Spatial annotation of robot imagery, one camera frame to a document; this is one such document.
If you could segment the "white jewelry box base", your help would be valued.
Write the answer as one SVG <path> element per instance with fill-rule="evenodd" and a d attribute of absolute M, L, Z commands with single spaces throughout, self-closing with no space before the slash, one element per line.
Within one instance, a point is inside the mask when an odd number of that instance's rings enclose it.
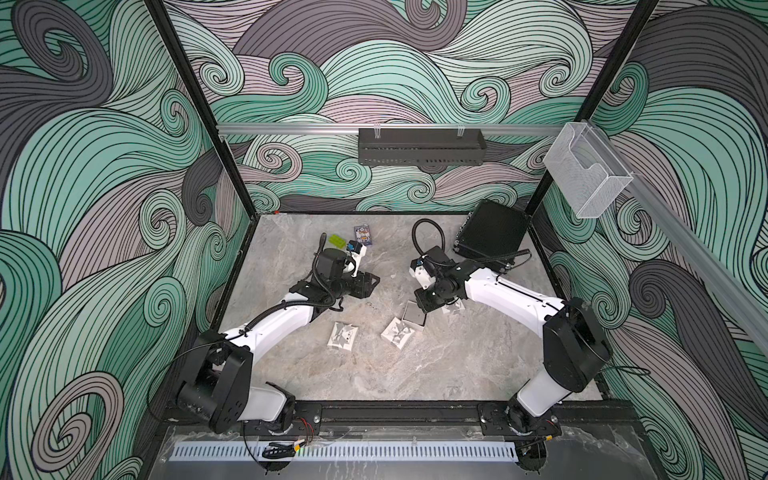
<path fill-rule="evenodd" d="M 423 331 L 426 325 L 427 314 L 424 313 L 418 304 L 413 300 L 408 300 L 402 311 L 400 320 L 409 328 L 416 331 Z"/>

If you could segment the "grey foam insert pad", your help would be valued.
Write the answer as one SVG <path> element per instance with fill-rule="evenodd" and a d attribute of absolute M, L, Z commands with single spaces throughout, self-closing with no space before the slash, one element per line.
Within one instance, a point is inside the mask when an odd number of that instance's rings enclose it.
<path fill-rule="evenodd" d="M 460 314 L 464 310 L 465 306 L 460 298 L 455 298 L 441 307 L 441 311 L 446 315 Z"/>

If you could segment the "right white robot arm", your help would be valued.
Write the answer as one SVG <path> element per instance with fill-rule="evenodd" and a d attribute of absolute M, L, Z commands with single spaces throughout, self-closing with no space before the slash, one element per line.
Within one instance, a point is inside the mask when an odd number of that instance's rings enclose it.
<path fill-rule="evenodd" d="M 517 435 L 559 435 L 551 409 L 582 392 L 613 356 L 592 308 L 576 297 L 563 300 L 504 279 L 485 260 L 449 258 L 445 234 L 431 219 L 416 220 L 411 240 L 418 257 L 409 273 L 420 284 L 414 295 L 423 313 L 471 300 L 505 314 L 542 341 L 543 366 L 507 402 L 504 415 Z"/>

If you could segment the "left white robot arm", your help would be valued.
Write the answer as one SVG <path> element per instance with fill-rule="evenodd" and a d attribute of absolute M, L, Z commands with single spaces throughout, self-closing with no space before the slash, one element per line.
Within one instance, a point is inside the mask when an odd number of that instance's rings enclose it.
<path fill-rule="evenodd" d="M 252 386 L 253 366 L 320 314 L 340 311 L 345 297 L 370 297 L 380 282 L 378 276 L 360 270 L 365 244 L 351 240 L 338 249 L 327 248 L 325 242 L 322 235 L 308 276 L 279 303 L 236 329 L 203 332 L 178 357 L 183 366 L 173 397 L 175 407 L 215 433 L 251 422 L 277 434 L 291 429 L 295 396 L 273 383 Z"/>

